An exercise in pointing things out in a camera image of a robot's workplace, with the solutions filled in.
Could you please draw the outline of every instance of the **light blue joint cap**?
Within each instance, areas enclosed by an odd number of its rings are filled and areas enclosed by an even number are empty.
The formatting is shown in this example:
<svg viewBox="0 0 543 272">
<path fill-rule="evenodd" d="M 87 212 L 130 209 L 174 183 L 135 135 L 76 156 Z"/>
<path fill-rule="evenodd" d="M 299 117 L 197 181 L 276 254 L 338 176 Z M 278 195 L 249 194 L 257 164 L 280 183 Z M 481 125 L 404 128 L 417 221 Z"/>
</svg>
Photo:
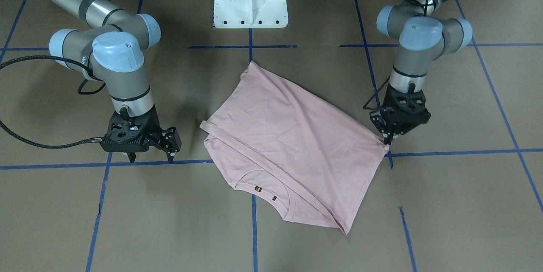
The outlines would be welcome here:
<svg viewBox="0 0 543 272">
<path fill-rule="evenodd" d="M 379 15 L 377 16 L 377 30 L 384 34 L 385 36 L 388 35 L 388 17 L 390 17 L 390 12 L 394 8 L 393 5 L 385 6 L 381 11 L 379 12 Z"/>
<path fill-rule="evenodd" d="M 77 31 L 77 30 L 61 29 L 55 32 L 53 36 L 51 36 L 51 39 L 49 40 L 49 53 L 51 54 L 51 56 L 64 57 L 64 55 L 62 54 L 62 46 L 64 46 L 64 39 L 66 39 L 68 34 L 72 31 Z M 69 68 L 66 62 L 59 61 L 59 60 L 55 60 L 55 61 L 57 61 L 60 65 Z"/>
<path fill-rule="evenodd" d="M 471 42 L 471 39 L 473 38 L 473 28 L 471 28 L 471 24 L 469 21 L 465 19 L 455 19 L 460 23 L 460 26 L 462 26 L 462 30 L 464 30 L 464 39 L 462 40 L 462 45 L 460 45 L 460 48 L 458 50 L 464 48 L 469 42 Z"/>
<path fill-rule="evenodd" d="M 146 49 L 155 46 L 160 41 L 161 32 L 159 23 L 149 14 L 138 14 L 145 24 L 147 25 L 147 31 L 149 32 L 149 45 Z"/>
<path fill-rule="evenodd" d="M 411 17 L 403 26 L 400 45 L 421 51 L 436 46 L 442 38 L 443 24 L 432 17 Z"/>
<path fill-rule="evenodd" d="M 111 71 L 130 73 L 143 65 L 143 53 L 137 39 L 128 32 L 107 32 L 92 42 L 96 61 Z"/>
</svg>

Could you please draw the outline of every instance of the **robotic arm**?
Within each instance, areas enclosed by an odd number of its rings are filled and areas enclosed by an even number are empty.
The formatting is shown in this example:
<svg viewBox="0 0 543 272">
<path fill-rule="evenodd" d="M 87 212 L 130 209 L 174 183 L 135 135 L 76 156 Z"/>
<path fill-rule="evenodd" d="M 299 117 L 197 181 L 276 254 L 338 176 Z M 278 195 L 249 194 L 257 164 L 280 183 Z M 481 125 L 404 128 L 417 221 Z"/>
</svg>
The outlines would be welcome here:
<svg viewBox="0 0 543 272">
<path fill-rule="evenodd" d="M 400 41 L 382 106 L 370 113 L 386 144 L 428 122 L 431 114 L 425 107 L 423 85 L 431 61 L 471 40 L 473 31 L 465 19 L 429 17 L 444 1 L 405 0 L 384 7 L 378 15 L 378 30 Z"/>
<path fill-rule="evenodd" d="M 84 32 L 59 30 L 49 42 L 49 52 L 86 65 L 88 70 L 57 61 L 85 79 L 105 82 L 115 112 L 101 139 L 102 148 L 123 152 L 134 162 L 136 152 L 152 145 L 173 162 L 181 140 L 175 127 L 160 127 L 143 63 L 142 50 L 160 40 L 157 21 L 147 14 L 131 15 L 110 0 L 52 1 L 93 27 Z"/>
</svg>

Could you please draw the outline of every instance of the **pink cloth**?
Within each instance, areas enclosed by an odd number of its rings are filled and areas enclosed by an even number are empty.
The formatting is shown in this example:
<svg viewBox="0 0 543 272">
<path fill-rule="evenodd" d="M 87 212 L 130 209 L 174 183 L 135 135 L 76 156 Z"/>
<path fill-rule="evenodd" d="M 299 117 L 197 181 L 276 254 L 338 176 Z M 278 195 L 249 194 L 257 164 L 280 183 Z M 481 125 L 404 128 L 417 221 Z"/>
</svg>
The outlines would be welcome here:
<svg viewBox="0 0 543 272">
<path fill-rule="evenodd" d="M 254 62 L 200 127 L 233 189 L 268 201 L 285 221 L 345 234 L 388 152 L 353 118 Z"/>
</svg>

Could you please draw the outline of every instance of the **pink shirt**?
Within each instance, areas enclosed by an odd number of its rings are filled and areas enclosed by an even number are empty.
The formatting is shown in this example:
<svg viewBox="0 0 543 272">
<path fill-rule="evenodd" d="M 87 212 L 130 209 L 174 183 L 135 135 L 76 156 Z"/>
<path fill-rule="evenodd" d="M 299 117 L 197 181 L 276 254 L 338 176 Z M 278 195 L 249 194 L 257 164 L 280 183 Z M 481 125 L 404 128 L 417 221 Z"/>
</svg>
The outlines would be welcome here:
<svg viewBox="0 0 543 272">
<path fill-rule="evenodd" d="M 251 62 L 200 127 L 227 183 L 289 222 L 349 233 L 388 145 L 298 85 Z"/>
</svg>

